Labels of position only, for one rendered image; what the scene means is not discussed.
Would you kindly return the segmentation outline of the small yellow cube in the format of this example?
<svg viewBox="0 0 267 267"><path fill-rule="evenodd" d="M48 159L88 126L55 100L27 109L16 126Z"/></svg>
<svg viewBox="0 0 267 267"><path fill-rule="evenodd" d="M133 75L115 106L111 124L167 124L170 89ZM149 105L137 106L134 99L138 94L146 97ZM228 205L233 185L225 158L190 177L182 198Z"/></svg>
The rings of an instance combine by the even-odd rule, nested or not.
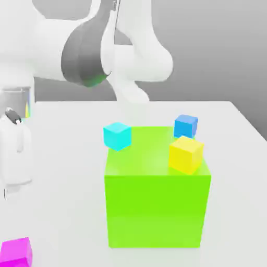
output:
<svg viewBox="0 0 267 267"><path fill-rule="evenodd" d="M169 145L168 166L187 175L202 164L204 143L181 136Z"/></svg>

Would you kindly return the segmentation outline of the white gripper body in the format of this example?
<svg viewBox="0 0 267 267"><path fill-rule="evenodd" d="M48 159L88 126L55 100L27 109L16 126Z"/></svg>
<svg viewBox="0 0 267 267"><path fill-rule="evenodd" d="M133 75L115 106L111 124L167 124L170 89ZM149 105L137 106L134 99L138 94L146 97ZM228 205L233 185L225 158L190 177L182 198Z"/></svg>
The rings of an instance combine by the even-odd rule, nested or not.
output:
<svg viewBox="0 0 267 267"><path fill-rule="evenodd" d="M4 199L18 193L33 181L31 131L23 122L0 118L0 181Z"/></svg>

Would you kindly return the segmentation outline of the small magenta cube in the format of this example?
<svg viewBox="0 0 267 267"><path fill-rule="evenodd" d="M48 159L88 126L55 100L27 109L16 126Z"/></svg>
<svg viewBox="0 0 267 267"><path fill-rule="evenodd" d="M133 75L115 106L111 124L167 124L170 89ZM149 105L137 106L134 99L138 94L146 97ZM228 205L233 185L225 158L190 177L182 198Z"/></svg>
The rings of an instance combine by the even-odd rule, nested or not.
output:
<svg viewBox="0 0 267 267"><path fill-rule="evenodd" d="M0 267L32 267L32 247L29 237L8 240L0 249Z"/></svg>

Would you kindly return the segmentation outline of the small cyan cube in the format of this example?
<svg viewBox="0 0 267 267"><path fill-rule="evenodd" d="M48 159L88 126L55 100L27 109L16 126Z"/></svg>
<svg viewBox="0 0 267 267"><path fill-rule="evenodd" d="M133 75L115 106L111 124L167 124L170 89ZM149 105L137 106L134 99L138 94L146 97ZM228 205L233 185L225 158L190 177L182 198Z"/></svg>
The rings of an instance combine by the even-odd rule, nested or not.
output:
<svg viewBox="0 0 267 267"><path fill-rule="evenodd" d="M123 123L112 123L103 128L104 144L114 150L120 151L132 143L132 128Z"/></svg>

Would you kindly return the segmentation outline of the large green box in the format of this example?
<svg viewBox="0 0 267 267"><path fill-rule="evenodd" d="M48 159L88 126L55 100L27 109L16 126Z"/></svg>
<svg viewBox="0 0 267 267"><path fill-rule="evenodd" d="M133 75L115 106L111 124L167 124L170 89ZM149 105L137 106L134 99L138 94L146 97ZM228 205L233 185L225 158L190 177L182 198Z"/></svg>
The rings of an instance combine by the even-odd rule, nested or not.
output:
<svg viewBox="0 0 267 267"><path fill-rule="evenodd" d="M107 153L104 174L111 248L198 248L211 173L168 166L172 127L133 127L131 146Z"/></svg>

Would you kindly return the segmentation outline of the small blue cube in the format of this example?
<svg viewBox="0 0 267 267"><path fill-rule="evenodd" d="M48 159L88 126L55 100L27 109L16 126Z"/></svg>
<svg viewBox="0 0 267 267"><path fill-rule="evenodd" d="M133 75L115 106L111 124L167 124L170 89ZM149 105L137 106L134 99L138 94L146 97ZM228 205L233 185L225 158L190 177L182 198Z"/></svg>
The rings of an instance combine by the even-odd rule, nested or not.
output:
<svg viewBox="0 0 267 267"><path fill-rule="evenodd" d="M186 136L194 138L197 132L198 118L181 114L175 119L174 137Z"/></svg>

